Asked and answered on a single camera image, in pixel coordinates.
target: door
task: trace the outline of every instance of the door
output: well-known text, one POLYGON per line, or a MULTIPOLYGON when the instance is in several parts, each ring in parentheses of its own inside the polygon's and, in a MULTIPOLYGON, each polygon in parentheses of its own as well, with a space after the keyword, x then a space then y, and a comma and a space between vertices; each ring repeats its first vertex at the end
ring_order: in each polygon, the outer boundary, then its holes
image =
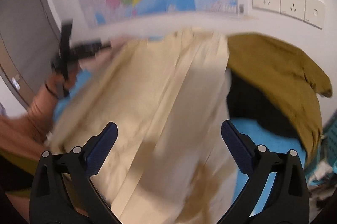
POLYGON ((24 106, 51 73, 58 44, 59 30, 47 0, 0 0, 0 66, 24 106))

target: blue gripper pad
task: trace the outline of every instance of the blue gripper pad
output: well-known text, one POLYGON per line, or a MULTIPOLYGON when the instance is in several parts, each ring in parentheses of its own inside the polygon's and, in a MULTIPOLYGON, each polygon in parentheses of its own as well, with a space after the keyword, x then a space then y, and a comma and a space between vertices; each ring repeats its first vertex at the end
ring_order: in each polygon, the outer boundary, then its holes
POLYGON ((91 137, 84 145, 87 177, 98 174, 112 146, 114 146, 117 136, 117 125, 109 122, 98 136, 91 137))
POLYGON ((221 136, 241 173, 246 175, 253 174, 253 159, 255 156, 253 148, 255 147, 255 144, 250 137, 240 134, 229 120, 222 123, 221 136))

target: cream garment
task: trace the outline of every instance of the cream garment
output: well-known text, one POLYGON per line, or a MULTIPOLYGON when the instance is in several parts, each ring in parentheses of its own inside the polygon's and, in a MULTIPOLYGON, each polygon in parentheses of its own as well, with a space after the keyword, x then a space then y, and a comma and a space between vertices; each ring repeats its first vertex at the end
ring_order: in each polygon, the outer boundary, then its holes
POLYGON ((216 223, 236 179, 220 137, 228 56, 225 36, 194 29, 127 44, 64 111, 52 152, 113 121, 118 139, 92 181, 122 223, 216 223))

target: black wristband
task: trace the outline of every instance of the black wristband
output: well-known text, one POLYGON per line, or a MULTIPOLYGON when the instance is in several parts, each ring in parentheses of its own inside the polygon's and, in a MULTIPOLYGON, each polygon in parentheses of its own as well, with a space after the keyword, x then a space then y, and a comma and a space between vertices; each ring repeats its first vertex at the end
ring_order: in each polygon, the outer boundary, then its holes
POLYGON ((51 91, 51 90, 49 89, 49 87, 48 87, 46 81, 44 82, 44 86, 45 86, 45 88, 47 89, 47 91, 48 91, 53 97, 55 97, 56 99, 59 99, 59 97, 58 97, 53 91, 51 91))

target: door frame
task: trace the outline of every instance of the door frame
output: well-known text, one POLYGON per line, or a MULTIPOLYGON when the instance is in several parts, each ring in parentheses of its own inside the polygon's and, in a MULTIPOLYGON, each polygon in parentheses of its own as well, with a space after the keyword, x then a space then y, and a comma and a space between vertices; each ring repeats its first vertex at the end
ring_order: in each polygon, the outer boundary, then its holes
MULTIPOLYGON (((43 11, 47 17, 47 21, 53 31, 53 34, 55 35, 56 39, 59 41, 60 39, 60 29, 57 26, 57 23, 53 17, 53 14, 50 10, 48 0, 40 0, 41 5, 43 7, 43 11)), ((24 81, 18 70, 16 69, 14 63, 11 60, 10 55, 8 54, 5 44, 3 43, 3 40, 1 38, 0 33, 0 76, 5 82, 8 89, 11 91, 11 93, 15 96, 15 98, 21 103, 21 105, 24 108, 28 108, 28 106, 32 103, 33 98, 35 96, 34 92, 29 88, 28 84, 24 81), (20 90, 16 90, 14 87, 11 79, 6 75, 5 70, 8 69, 12 71, 13 73, 16 73, 20 76, 20 90)))

